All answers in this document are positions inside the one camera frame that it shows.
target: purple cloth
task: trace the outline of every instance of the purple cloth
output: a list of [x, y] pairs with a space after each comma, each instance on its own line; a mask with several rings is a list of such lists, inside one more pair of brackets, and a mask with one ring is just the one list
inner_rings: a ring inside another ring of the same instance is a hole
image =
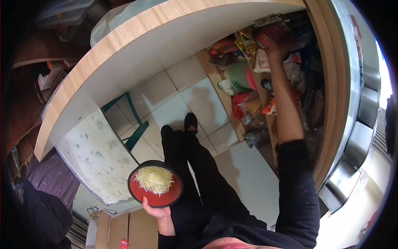
[[47, 160], [44, 158], [41, 163], [33, 156], [27, 168], [26, 178], [36, 190], [58, 197], [72, 212], [73, 200], [80, 181], [57, 152]]

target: green chair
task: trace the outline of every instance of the green chair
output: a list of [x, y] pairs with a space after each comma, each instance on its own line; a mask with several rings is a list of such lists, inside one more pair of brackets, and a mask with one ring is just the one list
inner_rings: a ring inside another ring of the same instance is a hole
[[104, 105], [101, 109], [102, 109], [102, 111], [104, 113], [106, 113], [114, 104], [116, 104], [116, 102], [118, 100], [120, 100], [125, 95], [126, 95], [127, 100], [129, 102], [130, 108], [133, 111], [135, 119], [137, 120], [138, 124], [140, 125], [140, 127], [138, 127], [138, 129], [135, 130], [135, 132], [131, 135], [131, 137], [123, 139], [123, 141], [127, 140], [127, 142], [125, 143], [125, 146], [127, 147], [127, 149], [129, 151], [131, 151], [134, 148], [134, 146], [136, 145], [136, 143], [138, 142], [138, 140], [140, 139], [140, 137], [144, 134], [145, 130], [148, 128], [149, 123], [148, 123], [148, 121], [146, 121], [145, 123], [143, 123], [141, 121], [140, 117], [137, 114], [137, 111], [134, 108], [133, 102], [131, 101], [131, 97], [130, 97], [129, 92], [126, 92], [125, 94], [122, 94], [121, 96], [119, 96], [116, 99], [112, 100], [108, 104]]

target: shredded cheese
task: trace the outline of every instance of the shredded cheese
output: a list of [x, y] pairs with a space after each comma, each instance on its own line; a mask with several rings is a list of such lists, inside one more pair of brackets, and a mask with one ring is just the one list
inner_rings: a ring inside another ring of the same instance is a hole
[[135, 173], [135, 180], [146, 192], [149, 190], [154, 194], [164, 194], [169, 191], [169, 188], [173, 181], [173, 173], [170, 170], [148, 166], [141, 168]]

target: bowl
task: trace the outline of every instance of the bowl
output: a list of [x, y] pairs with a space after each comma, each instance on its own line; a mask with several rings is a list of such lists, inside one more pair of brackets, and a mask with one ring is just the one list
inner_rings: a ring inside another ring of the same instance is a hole
[[[145, 189], [140, 188], [140, 184], [135, 180], [135, 173], [142, 168], [156, 166], [170, 170], [173, 173], [173, 183], [171, 184], [169, 191], [161, 194], [152, 193], [151, 191], [145, 191]], [[145, 196], [148, 199], [149, 206], [153, 208], [164, 208], [177, 202], [181, 197], [183, 192], [183, 184], [180, 177], [166, 164], [158, 160], [149, 160], [141, 163], [133, 172], [131, 172], [129, 179], [127, 180], [127, 187], [129, 188], [130, 194], [139, 203], [142, 203], [142, 198]]]

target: hand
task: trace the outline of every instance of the hand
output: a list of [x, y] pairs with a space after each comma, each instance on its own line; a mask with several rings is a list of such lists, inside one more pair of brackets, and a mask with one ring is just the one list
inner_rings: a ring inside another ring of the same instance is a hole
[[145, 211], [157, 219], [163, 219], [171, 216], [170, 207], [165, 208], [152, 208], [148, 205], [148, 199], [144, 196], [142, 198], [142, 207]]
[[292, 45], [290, 37], [285, 37], [280, 42], [275, 41], [270, 33], [267, 33], [267, 37], [269, 39], [267, 55], [270, 62], [281, 64]]

